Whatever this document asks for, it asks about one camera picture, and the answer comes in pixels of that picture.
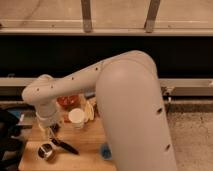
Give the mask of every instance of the orange item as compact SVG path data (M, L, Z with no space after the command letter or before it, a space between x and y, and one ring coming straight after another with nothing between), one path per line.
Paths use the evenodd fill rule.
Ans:
M79 105L78 95L59 97L57 98L58 104L65 110L71 110Z

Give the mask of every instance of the black wall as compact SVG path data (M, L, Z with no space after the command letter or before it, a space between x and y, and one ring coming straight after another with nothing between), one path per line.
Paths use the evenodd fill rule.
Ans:
M161 78L213 77L213 37L0 36L0 77L65 76L129 50L147 52Z

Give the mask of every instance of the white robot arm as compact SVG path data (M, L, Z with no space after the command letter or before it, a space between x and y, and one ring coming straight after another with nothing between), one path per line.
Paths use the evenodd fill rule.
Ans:
M56 97L92 89L119 171L177 171L157 69L143 52L114 56L58 80L42 75L22 96L45 128L59 121Z

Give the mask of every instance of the white cup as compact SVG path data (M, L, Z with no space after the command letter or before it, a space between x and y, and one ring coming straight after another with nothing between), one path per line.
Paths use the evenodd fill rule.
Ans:
M75 128L81 129L84 127L85 112L80 108L71 110L68 114L69 120Z

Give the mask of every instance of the gray floor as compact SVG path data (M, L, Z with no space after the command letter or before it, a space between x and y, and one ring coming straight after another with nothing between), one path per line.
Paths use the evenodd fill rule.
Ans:
M144 28L150 0L91 0L94 28ZM164 0L156 28L213 28L213 1ZM0 0L4 27L82 28L80 0Z

